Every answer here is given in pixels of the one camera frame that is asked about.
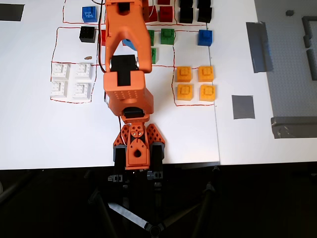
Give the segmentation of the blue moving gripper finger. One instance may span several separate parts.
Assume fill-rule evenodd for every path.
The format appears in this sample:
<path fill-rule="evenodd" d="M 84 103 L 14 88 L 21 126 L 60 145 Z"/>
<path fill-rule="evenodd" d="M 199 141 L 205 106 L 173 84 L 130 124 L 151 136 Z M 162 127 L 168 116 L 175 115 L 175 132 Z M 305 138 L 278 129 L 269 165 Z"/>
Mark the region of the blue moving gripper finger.
<path fill-rule="evenodd" d="M 134 51 L 136 50 L 136 48 L 134 47 L 133 43 L 130 40 L 128 40 L 128 39 L 122 40 L 122 44 L 123 44 L 123 46 L 128 46 L 129 48 L 131 48 Z"/>

